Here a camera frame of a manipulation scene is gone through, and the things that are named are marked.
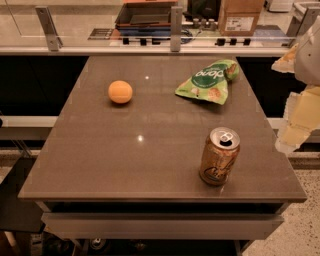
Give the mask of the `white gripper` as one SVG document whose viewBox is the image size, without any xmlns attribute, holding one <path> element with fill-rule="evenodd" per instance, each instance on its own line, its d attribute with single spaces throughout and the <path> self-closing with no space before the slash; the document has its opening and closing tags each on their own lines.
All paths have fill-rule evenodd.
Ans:
<svg viewBox="0 0 320 256">
<path fill-rule="evenodd" d="M 299 149 L 320 126 L 320 17 L 300 38 L 299 44 L 276 60 L 271 69 L 295 72 L 297 80 L 308 84 L 301 93 L 289 94 L 277 133 L 276 149 L 289 154 Z"/>
</svg>

